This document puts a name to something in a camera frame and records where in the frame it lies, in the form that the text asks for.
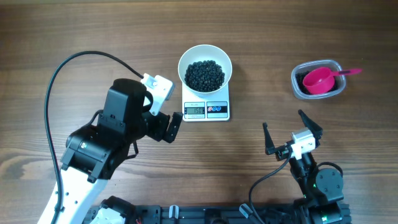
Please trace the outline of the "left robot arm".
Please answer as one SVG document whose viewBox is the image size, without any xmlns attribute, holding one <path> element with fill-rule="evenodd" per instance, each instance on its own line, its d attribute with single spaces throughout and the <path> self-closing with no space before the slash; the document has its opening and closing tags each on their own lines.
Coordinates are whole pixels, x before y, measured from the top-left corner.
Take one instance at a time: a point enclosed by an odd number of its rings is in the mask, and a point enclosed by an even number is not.
<svg viewBox="0 0 398 224">
<path fill-rule="evenodd" d="M 104 108 L 69 135 L 61 159 L 60 182 L 41 215 L 40 223 L 82 223 L 117 167 L 137 155 L 129 150 L 148 136 L 174 141 L 182 114 L 163 114 L 174 84 L 157 75 L 141 81 L 120 78 L 108 90 Z"/>
</svg>

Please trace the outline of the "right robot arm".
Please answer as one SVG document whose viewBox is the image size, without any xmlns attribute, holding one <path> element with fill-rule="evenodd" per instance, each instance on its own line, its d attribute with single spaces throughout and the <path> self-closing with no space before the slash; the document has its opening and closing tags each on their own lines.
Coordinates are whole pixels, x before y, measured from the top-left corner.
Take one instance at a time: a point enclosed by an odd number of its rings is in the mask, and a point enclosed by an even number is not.
<svg viewBox="0 0 398 224">
<path fill-rule="evenodd" d="M 290 164 L 290 173 L 298 183 L 303 197 L 293 203 L 299 223 L 351 223 L 349 205 L 342 203 L 343 170 L 333 162 L 317 163 L 312 151 L 320 146 L 323 129 L 298 110 L 304 128 L 291 133 L 291 140 L 276 147 L 267 128 L 265 152 L 277 161 Z"/>
</svg>

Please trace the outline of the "pink measuring scoop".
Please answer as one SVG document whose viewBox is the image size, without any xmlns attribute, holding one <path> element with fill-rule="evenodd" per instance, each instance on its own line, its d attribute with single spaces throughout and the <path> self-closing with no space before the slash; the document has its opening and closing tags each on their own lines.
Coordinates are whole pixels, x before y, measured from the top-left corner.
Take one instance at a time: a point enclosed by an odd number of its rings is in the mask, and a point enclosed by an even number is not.
<svg viewBox="0 0 398 224">
<path fill-rule="evenodd" d="M 335 77 L 356 75 L 362 71 L 360 68 L 354 68 L 334 72 L 328 67 L 320 67 L 305 76 L 303 85 L 312 95 L 324 94 L 330 91 L 335 85 Z"/>
</svg>

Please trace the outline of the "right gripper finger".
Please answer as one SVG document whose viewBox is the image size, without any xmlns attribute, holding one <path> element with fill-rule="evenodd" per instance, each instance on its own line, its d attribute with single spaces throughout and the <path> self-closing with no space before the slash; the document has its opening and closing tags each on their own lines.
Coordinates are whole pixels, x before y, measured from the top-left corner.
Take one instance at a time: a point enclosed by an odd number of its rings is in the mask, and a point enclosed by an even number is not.
<svg viewBox="0 0 398 224">
<path fill-rule="evenodd" d="M 276 149 L 275 149 L 274 143 L 272 141 L 271 135 L 268 131 L 267 123 L 263 123 L 262 127 L 264 130 L 264 137 L 265 137 L 265 153 L 267 155 L 275 154 Z"/>
<path fill-rule="evenodd" d="M 298 114 L 300 115 L 304 126 L 312 132 L 314 138 L 316 140 L 320 140 L 323 135 L 323 128 L 310 119 L 302 110 L 298 110 Z"/>
</svg>

